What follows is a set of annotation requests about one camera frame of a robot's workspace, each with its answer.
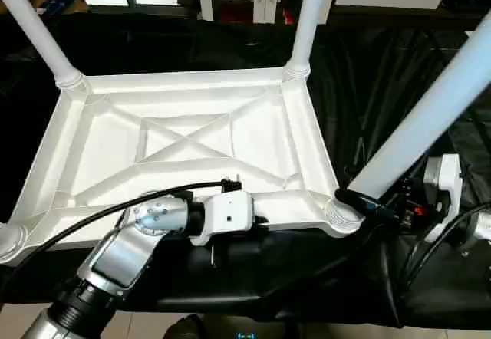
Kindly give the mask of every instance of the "white mount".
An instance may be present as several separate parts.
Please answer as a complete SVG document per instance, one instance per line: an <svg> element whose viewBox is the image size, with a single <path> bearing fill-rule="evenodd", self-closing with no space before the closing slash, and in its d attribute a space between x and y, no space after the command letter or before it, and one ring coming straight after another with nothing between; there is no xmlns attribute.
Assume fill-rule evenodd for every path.
<svg viewBox="0 0 491 339"><path fill-rule="evenodd" d="M459 155L452 153L429 158L423 182L425 186L432 186L434 189L447 191L450 194L450 207L447 216L425 238L427 242L433 242L459 213L463 185Z"/></svg>
<svg viewBox="0 0 491 339"><path fill-rule="evenodd" d="M245 191L220 193L205 201L205 224L201 235L191 238L205 245L212 235L250 230L254 220L252 197Z"/></svg>
<svg viewBox="0 0 491 339"><path fill-rule="evenodd" d="M4 227L15 245L0 245L0 264L15 265L62 229L141 193L237 175L270 229L358 230L363 218L333 202L338 182L306 85L321 0L303 0L286 67L98 77L71 65L28 0L2 1L61 94ZM488 15L349 188L380 197L490 81ZM118 217L57 248L93 245Z"/></svg>

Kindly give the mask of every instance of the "white bracket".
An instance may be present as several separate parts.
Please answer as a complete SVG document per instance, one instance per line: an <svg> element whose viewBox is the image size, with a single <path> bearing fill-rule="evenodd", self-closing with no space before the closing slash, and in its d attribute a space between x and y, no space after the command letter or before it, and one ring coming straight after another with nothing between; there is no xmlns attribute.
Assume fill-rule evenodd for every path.
<svg viewBox="0 0 491 339"><path fill-rule="evenodd" d="M246 191L220 193L204 205L205 224L201 235L191 238L194 245L205 245L214 234L244 232L252 227L252 197Z"/></svg>
<svg viewBox="0 0 491 339"><path fill-rule="evenodd" d="M487 239L491 245L491 214L489 212L482 211L479 213L474 235L478 239Z"/></svg>
<svg viewBox="0 0 491 339"><path fill-rule="evenodd" d="M434 241L445 226L459 213L463 184L461 173L459 155L456 153L444 154L441 159L429 158L428 160L424 183L425 185L436 186L442 191L448 191L450 194L450 207L445 219L425 238L427 242Z"/></svg>

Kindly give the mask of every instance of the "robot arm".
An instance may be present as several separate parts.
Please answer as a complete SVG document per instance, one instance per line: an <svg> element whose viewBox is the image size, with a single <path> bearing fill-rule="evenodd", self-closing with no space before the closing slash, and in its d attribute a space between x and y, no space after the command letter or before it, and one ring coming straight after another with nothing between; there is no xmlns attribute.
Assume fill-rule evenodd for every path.
<svg viewBox="0 0 491 339"><path fill-rule="evenodd" d="M252 198L242 190L204 202L194 202L191 193L162 196L124 210L117 227L94 247L77 277L23 338L99 338L166 236L204 245L211 235L249 230L252 223Z"/></svg>

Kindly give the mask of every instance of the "white plastic frame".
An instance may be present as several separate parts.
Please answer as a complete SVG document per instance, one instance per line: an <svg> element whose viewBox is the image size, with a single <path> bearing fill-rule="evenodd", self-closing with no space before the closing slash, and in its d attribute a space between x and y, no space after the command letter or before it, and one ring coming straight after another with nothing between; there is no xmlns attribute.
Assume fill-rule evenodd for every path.
<svg viewBox="0 0 491 339"><path fill-rule="evenodd" d="M31 247L114 202L197 178L238 175L254 196L256 212L269 220L271 229L316 227L336 237L358 229L362 218L332 200L338 184L306 87L321 0L303 0L292 58L284 68L104 77L84 77L73 68L27 0L3 1L53 71L61 95L11 221L0 229L21 236L14 246L0 245L0 252L8 251L0 263L15 264ZM490 19L484 18L350 188L380 196L489 84ZM179 103L171 113L170 103ZM265 116L250 114L249 105L269 109ZM206 111L211 107L222 109ZM170 123L176 124L175 110L186 117L180 125L186 126L187 121L188 127L199 127L211 121L183 134L169 128ZM203 133L219 138L221 132L214 126L230 125L234 116L251 123L244 126L241 140L229 135L231 154L202 143ZM169 137L167 146L150 141L157 158L146 153L149 126L158 127L153 132L161 137ZM241 150L236 152L237 145ZM276 149L273 157L265 151L267 146ZM98 153L100 148L108 148L107 155ZM191 160L166 157L189 153L194 153ZM274 164L278 160L281 166ZM93 244L113 224L107 218L89 225L58 248Z"/></svg>

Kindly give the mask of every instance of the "black connector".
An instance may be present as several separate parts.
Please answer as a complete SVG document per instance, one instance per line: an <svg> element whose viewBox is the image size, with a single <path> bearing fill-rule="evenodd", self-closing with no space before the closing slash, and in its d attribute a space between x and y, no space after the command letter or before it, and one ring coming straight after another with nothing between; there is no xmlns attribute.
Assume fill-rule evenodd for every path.
<svg viewBox="0 0 491 339"><path fill-rule="evenodd" d="M86 281L72 279L48 309L48 317L76 335L98 339L116 313L116 306L114 296Z"/></svg>
<svg viewBox="0 0 491 339"><path fill-rule="evenodd" d="M183 234L188 237L197 237L205 225L205 206L201 202L188 202L187 224Z"/></svg>
<svg viewBox="0 0 491 339"><path fill-rule="evenodd" d="M350 189L336 189L334 195L336 199L351 206L368 219L399 224L399 219L394 211L382 205L377 199Z"/></svg>
<svg viewBox="0 0 491 339"><path fill-rule="evenodd" d="M230 179L222 179L222 193L241 191L242 183Z"/></svg>
<svg viewBox="0 0 491 339"><path fill-rule="evenodd" d="M176 197L177 199L184 199L187 202L192 202L194 194L193 191L179 191L172 193L172 196Z"/></svg>

